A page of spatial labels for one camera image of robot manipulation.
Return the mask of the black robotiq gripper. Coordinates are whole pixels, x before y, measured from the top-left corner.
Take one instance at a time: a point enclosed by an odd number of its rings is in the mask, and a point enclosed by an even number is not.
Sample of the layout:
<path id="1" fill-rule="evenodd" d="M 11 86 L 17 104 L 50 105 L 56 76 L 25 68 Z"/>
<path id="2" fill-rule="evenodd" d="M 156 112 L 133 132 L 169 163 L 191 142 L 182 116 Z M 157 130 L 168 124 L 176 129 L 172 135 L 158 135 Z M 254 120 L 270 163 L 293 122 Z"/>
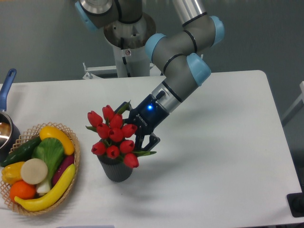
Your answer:
<path id="1" fill-rule="evenodd" d="M 135 151 L 151 151 L 161 140 L 153 130 L 169 115 L 152 95 L 148 95 L 136 108 L 130 102 L 123 102 L 116 110 L 114 124 L 133 124 L 135 131 Z M 122 114 L 129 111 L 129 117 L 123 119 Z"/>

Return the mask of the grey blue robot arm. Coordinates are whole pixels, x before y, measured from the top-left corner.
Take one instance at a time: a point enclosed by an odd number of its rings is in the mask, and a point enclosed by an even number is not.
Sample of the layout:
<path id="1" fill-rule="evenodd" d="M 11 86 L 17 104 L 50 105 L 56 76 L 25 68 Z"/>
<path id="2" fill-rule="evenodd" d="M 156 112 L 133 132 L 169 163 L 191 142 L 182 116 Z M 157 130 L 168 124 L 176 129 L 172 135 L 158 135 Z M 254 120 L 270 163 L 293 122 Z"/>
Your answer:
<path id="1" fill-rule="evenodd" d="M 200 0 L 175 0 L 182 32 L 157 33 L 140 0 L 78 0 L 75 7 L 91 30 L 102 28 L 113 47 L 118 77 L 148 76 L 154 64 L 165 79 L 136 108 L 127 106 L 127 123 L 135 124 L 135 148 L 150 151 L 159 138 L 153 130 L 210 76 L 200 55 L 224 37 L 218 17 L 209 16 Z"/>

